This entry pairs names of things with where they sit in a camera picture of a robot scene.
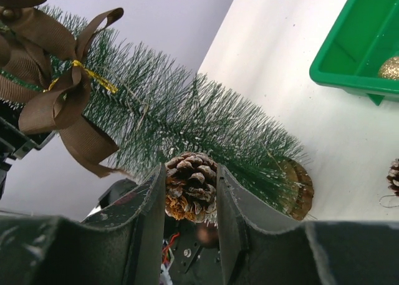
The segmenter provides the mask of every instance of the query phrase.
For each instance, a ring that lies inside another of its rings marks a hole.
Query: green plastic bin
[[[310,78],[319,85],[399,101],[399,80],[378,78],[399,56],[399,0],[348,0],[316,55]]]

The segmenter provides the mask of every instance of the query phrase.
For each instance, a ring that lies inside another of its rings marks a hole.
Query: brown bow
[[[45,1],[0,0],[0,20],[10,29],[0,36],[0,66],[19,80],[44,89],[27,89],[0,76],[0,97],[26,104],[19,118],[22,132],[58,130],[69,153],[86,169],[99,177],[121,171],[99,164],[118,146],[82,115],[91,91],[91,79],[82,64],[95,36],[119,20],[123,9],[98,15],[75,39],[62,24],[32,7]],[[96,31],[105,19],[105,27]],[[50,55],[75,64],[53,83]]]

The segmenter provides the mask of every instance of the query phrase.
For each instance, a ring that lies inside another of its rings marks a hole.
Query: gray background
[[[233,0],[48,0],[53,6],[93,18],[123,7],[113,27],[120,40],[144,42],[196,72]],[[99,179],[81,168],[57,137],[40,152],[14,162],[0,208],[61,214],[82,220],[120,175]]]

